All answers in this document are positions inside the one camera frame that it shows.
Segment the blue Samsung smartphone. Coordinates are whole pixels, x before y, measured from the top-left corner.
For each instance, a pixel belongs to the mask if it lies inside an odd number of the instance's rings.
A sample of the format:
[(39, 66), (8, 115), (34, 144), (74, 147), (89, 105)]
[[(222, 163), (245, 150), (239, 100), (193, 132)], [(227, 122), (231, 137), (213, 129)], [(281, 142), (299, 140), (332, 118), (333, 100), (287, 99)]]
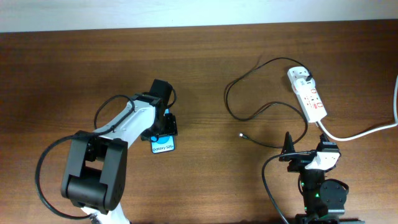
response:
[(155, 136), (151, 137), (151, 149), (154, 154), (170, 152), (175, 150), (174, 136), (163, 136), (156, 139)]

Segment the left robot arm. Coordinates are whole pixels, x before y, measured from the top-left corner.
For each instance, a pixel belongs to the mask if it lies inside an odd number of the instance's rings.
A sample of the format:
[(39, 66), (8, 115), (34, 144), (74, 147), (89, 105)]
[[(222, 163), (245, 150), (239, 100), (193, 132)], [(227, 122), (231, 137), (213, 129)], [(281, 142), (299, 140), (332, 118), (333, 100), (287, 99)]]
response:
[(178, 134), (167, 110), (175, 94), (171, 84), (155, 79), (148, 92), (136, 93), (126, 107), (93, 133), (73, 139), (61, 195), (88, 214), (92, 223), (129, 223), (121, 207), (126, 184), (127, 151), (137, 138), (158, 143)]

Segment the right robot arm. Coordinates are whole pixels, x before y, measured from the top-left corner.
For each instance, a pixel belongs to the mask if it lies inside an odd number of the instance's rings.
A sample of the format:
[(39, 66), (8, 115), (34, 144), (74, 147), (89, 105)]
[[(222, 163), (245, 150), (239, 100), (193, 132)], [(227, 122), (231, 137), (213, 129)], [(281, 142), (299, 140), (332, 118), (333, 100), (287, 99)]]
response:
[(288, 172), (299, 173), (299, 191), (303, 197), (304, 214), (295, 216), (295, 223), (363, 223), (357, 218), (341, 219), (349, 186), (336, 179), (327, 179), (326, 173), (336, 167), (341, 157), (336, 143), (320, 135), (317, 148), (297, 152), (290, 133), (285, 134), (280, 161), (288, 162)]

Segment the white charger adapter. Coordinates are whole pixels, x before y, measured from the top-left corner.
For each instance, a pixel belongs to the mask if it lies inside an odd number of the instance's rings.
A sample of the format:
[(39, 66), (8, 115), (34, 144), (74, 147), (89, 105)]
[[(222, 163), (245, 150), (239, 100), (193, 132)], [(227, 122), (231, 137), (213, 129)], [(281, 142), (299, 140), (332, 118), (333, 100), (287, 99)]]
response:
[(305, 91), (309, 91), (309, 90), (315, 88), (315, 80), (313, 78), (311, 78), (311, 79), (309, 79), (309, 81), (307, 81), (307, 79), (305, 77), (298, 78), (295, 81), (293, 81), (292, 88), (296, 94), (299, 94), (299, 93), (305, 92)]

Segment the white power strip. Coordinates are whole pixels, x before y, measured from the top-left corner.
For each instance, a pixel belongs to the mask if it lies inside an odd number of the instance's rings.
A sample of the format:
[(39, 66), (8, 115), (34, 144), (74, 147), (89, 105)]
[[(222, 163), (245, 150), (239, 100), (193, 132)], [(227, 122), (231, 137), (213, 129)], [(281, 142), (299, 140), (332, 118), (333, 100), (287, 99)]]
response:
[[(287, 76), (291, 82), (291, 85), (293, 84), (293, 81), (298, 78), (305, 77), (307, 81), (313, 78), (310, 76), (309, 71), (304, 67), (290, 68), (287, 72)], [(325, 107), (320, 99), (316, 88), (309, 91), (301, 92), (299, 94), (296, 94), (296, 96), (309, 123), (316, 123), (327, 115)]]

